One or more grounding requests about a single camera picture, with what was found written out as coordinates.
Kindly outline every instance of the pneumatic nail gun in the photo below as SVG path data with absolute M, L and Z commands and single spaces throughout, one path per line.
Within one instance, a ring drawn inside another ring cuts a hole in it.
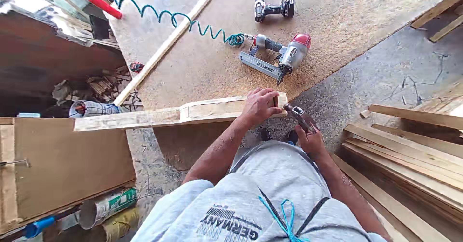
M 248 39 L 252 39 L 254 43 L 252 44 L 249 54 L 243 51 L 240 52 L 239 58 L 241 62 L 273 77 L 276 79 L 276 85 L 281 84 L 287 73 L 291 74 L 293 70 L 297 69 L 304 56 L 307 55 L 311 41 L 310 36 L 304 33 L 296 34 L 288 46 L 275 42 L 262 34 L 252 36 L 245 33 L 244 36 Z M 254 56 L 260 48 L 278 52 L 278 56 L 275 58 L 275 60 L 278 59 L 278 64 L 275 63 L 277 66 L 262 61 Z

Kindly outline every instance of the wire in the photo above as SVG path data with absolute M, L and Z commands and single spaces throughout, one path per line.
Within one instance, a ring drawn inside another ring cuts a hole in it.
M 118 1 L 118 0 L 113 0 L 113 1 L 117 4 L 118 9 L 120 9 L 121 6 L 122 6 L 122 2 L 124 2 L 125 0 L 119 0 L 119 1 Z M 141 17 L 143 17 L 143 15 L 144 15 L 146 9 L 152 9 L 152 10 L 154 11 L 154 14 L 156 14 L 158 23 L 161 22 L 161 18 L 162 18 L 162 16 L 163 16 L 163 14 L 167 13 L 167 14 L 170 15 L 170 20 L 171 20 L 171 22 L 172 22 L 172 26 L 177 27 L 177 26 L 178 26 L 178 23 L 177 23 L 177 20 L 176 20 L 175 16 L 180 15 L 180 16 L 183 16 L 183 17 L 187 18 L 188 21 L 190 22 L 190 27 L 189 27 L 189 29 L 188 29 L 189 32 L 190 32 L 191 29 L 193 28 L 193 25 L 196 23 L 196 24 L 198 24 L 198 30 L 199 30 L 201 36 L 204 36 L 204 35 L 207 33 L 207 30 L 209 30 L 209 32 L 211 33 L 211 38 L 212 38 L 212 39 L 216 39 L 216 38 L 219 36 L 219 34 L 222 32 L 222 35 L 223 35 L 223 42 L 224 42 L 224 43 L 228 43 L 229 45 L 232 45 L 232 46 L 235 46 L 235 45 L 238 45 L 238 46 L 239 46 L 239 45 L 243 44 L 244 41 L 245 41 L 245 38 L 244 38 L 243 33 L 233 34 L 233 35 L 230 35 L 228 38 L 225 38 L 225 31 L 224 31 L 223 29 L 220 29 L 220 30 L 214 35 L 213 32 L 212 32 L 212 26 L 211 26 L 211 25 L 207 25 L 207 27 L 205 28 L 205 30 L 202 32 L 202 31 L 201 31 L 200 22 L 199 22 L 198 20 L 191 20 L 191 19 L 188 17 L 187 14 L 183 14 L 183 13 L 180 13 L 180 12 L 171 13 L 171 12 L 168 11 L 168 10 L 163 10 L 163 11 L 161 11 L 161 12 L 158 14 L 157 11 L 156 11 L 156 9 L 155 9 L 153 6 L 151 6 L 151 5 L 148 5 L 148 4 L 147 4 L 147 5 L 143 6 L 143 7 L 140 9 L 140 7 L 138 6 L 138 4 L 137 4 L 134 0 L 129 0 L 129 1 L 131 1 L 131 2 L 136 6 L 136 8 L 138 9 L 138 12 L 140 13 Z

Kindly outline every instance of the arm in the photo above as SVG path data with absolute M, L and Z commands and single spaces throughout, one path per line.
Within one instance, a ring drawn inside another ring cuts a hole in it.
M 296 132 L 299 137 L 300 147 L 317 164 L 321 175 L 325 178 L 333 198 L 346 204 L 354 214 L 357 221 L 366 232 L 373 232 L 381 235 L 391 242 L 389 234 L 384 229 L 378 217 L 375 215 L 367 201 L 360 195 L 357 189 L 351 184 L 349 178 L 339 169 L 325 149 L 323 136 L 314 126 L 316 133 L 305 133 L 302 127 L 296 125 Z
M 271 115 L 282 112 L 281 108 L 267 107 L 267 103 L 277 95 L 278 92 L 271 88 L 250 91 L 242 114 L 199 157 L 182 184 L 201 179 L 216 185 L 227 173 L 245 133 L 253 125 L 261 124 Z

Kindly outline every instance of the man's left hand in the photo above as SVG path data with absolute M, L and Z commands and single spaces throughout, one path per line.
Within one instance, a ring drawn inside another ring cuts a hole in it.
M 248 128 L 251 128 L 263 123 L 271 115 L 280 114 L 283 111 L 281 108 L 267 107 L 267 103 L 276 96 L 278 96 L 278 92 L 272 88 L 256 88 L 254 91 L 250 91 L 243 113 L 238 118 Z

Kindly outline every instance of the workbench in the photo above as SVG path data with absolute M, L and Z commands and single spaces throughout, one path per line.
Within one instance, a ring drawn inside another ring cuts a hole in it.
M 188 13 L 198 0 L 136 0 L 153 5 L 158 12 Z M 281 0 L 265 0 L 279 4 Z M 357 56 L 415 20 L 442 0 L 296 0 L 294 17 L 281 15 L 254 21 L 254 0 L 211 0 L 197 20 L 201 29 L 211 25 L 214 33 L 223 28 L 226 35 L 262 33 L 286 45 L 298 32 L 308 33 L 312 45 L 302 65 L 285 77 L 278 87 L 275 80 L 241 64 L 239 52 L 248 51 L 246 42 L 230 46 L 221 36 L 201 36 L 194 25 L 185 32 L 153 71 L 138 86 L 145 109 L 180 106 L 187 102 L 240 96 L 256 87 L 273 87 L 286 92 L 291 100 L 320 82 Z M 153 11 L 143 18 L 136 7 L 124 2 L 122 20 L 109 17 L 122 54 L 130 64 L 146 63 L 174 30 L 170 17 L 158 23 Z M 258 57 L 272 63 L 275 55 L 260 50 Z

